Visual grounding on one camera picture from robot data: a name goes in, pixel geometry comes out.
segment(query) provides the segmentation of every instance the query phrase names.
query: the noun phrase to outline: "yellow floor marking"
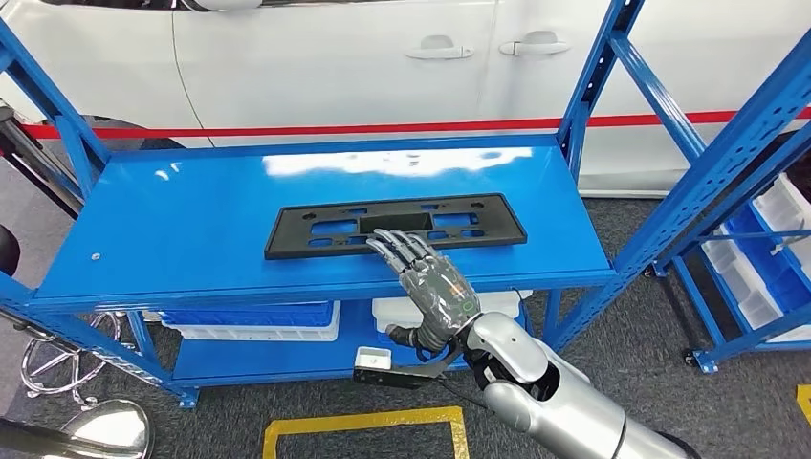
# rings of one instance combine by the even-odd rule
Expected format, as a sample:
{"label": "yellow floor marking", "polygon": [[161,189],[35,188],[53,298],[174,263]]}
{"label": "yellow floor marking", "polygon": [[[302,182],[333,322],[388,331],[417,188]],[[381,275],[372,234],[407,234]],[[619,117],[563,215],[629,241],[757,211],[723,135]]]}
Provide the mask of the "yellow floor marking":
{"label": "yellow floor marking", "polygon": [[465,432],[465,420],[462,417],[462,408],[460,406],[273,421],[265,429],[265,444],[262,449],[262,457],[263,459],[276,459],[276,443],[280,435],[434,423],[450,423],[453,457],[455,459],[469,459],[468,436]]}
{"label": "yellow floor marking", "polygon": [[797,404],[800,406],[802,414],[805,415],[805,419],[808,420],[808,424],[811,424],[811,384],[797,386]]}

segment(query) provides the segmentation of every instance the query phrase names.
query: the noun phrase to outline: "car body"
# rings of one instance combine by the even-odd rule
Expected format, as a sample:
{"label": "car body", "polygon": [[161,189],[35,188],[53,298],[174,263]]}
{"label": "car body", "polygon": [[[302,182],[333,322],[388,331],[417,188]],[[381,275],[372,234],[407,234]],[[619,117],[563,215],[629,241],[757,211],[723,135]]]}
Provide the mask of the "car body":
{"label": "car body", "polygon": [[[8,0],[0,16],[81,114],[147,128],[230,128],[560,117],[608,0],[292,0],[211,12],[171,1],[57,3]],[[631,40],[684,111],[736,110],[809,18],[807,0],[657,0],[643,7]],[[0,98],[43,120],[7,76]],[[650,112],[617,71],[594,115]],[[709,141],[722,127],[697,129]],[[687,167],[661,126],[593,128],[580,186],[591,195],[661,195]]]}

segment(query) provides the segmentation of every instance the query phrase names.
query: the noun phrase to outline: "red line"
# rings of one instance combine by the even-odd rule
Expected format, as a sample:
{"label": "red line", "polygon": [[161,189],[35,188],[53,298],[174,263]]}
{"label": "red line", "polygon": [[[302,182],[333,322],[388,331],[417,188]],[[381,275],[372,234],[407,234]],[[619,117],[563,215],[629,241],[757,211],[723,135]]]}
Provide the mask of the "red line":
{"label": "red line", "polygon": [[[687,113],[687,118],[696,124],[728,122],[736,112],[733,110]],[[803,109],[799,119],[811,119],[811,108]],[[328,134],[393,134],[410,132],[448,131],[501,131],[525,129],[555,129],[560,118],[529,120],[482,120],[452,122],[412,122],[403,124],[360,124],[348,126],[288,126],[288,127],[239,127],[214,129],[146,129],[140,127],[98,127],[94,129],[102,139],[162,139],[167,137],[254,137],[254,136],[315,136]],[[651,126],[661,124],[659,117],[649,115],[613,115],[591,117],[589,127]],[[35,138],[58,139],[52,126],[25,124],[25,129]]]}

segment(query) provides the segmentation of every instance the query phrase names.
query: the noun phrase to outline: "white storage box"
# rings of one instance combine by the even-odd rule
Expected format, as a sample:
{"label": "white storage box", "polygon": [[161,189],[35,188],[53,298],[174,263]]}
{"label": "white storage box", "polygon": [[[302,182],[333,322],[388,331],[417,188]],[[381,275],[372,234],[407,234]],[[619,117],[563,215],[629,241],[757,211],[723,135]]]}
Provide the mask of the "white storage box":
{"label": "white storage box", "polygon": [[[773,231],[811,229],[811,204],[784,173],[771,188],[755,198],[753,204]],[[785,250],[791,250],[802,265],[802,271],[811,277],[811,237],[793,242]]]}
{"label": "white storage box", "polygon": [[334,341],[338,337],[339,318],[340,301],[335,301],[332,317],[326,326],[176,324],[166,321],[164,326],[178,330],[185,339]]}
{"label": "white storage box", "polygon": [[[531,290],[520,291],[521,297],[532,294]],[[516,318],[519,314],[518,294],[515,291],[479,294],[482,312],[499,312]],[[398,298],[377,298],[372,301],[372,316],[380,333],[385,333],[388,325],[399,325],[404,328],[419,327],[423,323],[423,313],[407,296]]]}
{"label": "white storage box", "polygon": [[[729,234],[721,225],[715,234]],[[765,282],[755,267],[731,239],[707,241],[701,249],[710,259],[715,272],[723,277],[730,288],[737,307],[753,330],[783,316]],[[811,339],[811,325],[802,325],[790,332],[769,339],[769,342]]]}

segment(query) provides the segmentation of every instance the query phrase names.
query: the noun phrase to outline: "blue storage rack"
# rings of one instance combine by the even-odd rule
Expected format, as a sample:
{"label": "blue storage rack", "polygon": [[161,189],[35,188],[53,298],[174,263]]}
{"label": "blue storage rack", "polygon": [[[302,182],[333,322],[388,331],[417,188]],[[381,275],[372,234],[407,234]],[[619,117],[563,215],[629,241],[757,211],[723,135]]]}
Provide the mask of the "blue storage rack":
{"label": "blue storage rack", "polygon": [[[628,39],[642,5],[643,0],[610,2],[556,134],[138,152],[108,151],[9,27],[0,23],[0,70],[59,131],[85,201],[42,285],[30,290],[0,276],[0,304],[174,394],[184,407],[196,405],[201,386],[347,377],[357,347],[377,343],[369,299],[400,296],[402,288],[373,255],[264,260],[262,248],[278,210],[499,192],[526,229],[528,242],[448,253],[479,292],[548,290],[542,338],[559,350],[646,266],[663,259],[665,248],[678,245],[679,233],[811,98],[807,33],[705,145]],[[690,161],[690,169],[609,261],[577,192],[577,179],[586,122],[618,59]],[[470,155],[465,163],[438,173],[353,173],[341,166],[356,154],[360,160],[363,155],[399,152],[419,163],[463,148]],[[290,155],[323,153],[335,155],[319,156],[318,165],[303,172],[285,169]],[[462,167],[493,155],[504,161]],[[102,169],[97,181],[95,168]],[[662,266],[670,261],[679,266],[681,254],[665,257]],[[579,287],[592,289],[559,320],[562,289]],[[142,320],[142,311],[228,307],[261,312],[270,303],[325,300],[341,300],[342,305],[340,333],[333,342],[186,339],[171,369],[158,364]],[[99,311],[127,313],[140,353],[76,317]],[[798,311],[804,310],[781,321],[811,319],[811,313]],[[395,348],[393,357],[400,363],[415,361],[406,348]]]}
{"label": "blue storage rack", "polygon": [[[693,349],[686,354],[688,362],[695,363],[704,373],[714,373],[718,370],[720,361],[744,352],[811,349],[811,340],[808,339],[770,342],[770,339],[811,321],[811,280],[802,271],[790,246],[771,254],[771,250],[782,242],[783,237],[807,236],[811,234],[811,230],[774,231],[752,203],[752,199],[768,187],[780,172],[807,151],[811,151],[811,122],[807,122],[769,155],[668,252],[654,262],[654,271],[660,276],[667,275],[668,267],[672,266],[712,339],[714,348]],[[726,225],[730,234],[713,235],[713,230],[721,223]],[[713,239],[734,241],[763,279],[770,295],[783,312],[782,317],[753,330],[740,311],[726,281],[715,271],[707,255],[699,248],[701,243]],[[738,337],[724,337],[705,298],[698,291],[684,261],[685,257],[692,254],[699,257],[720,292],[724,305],[739,328]]]}

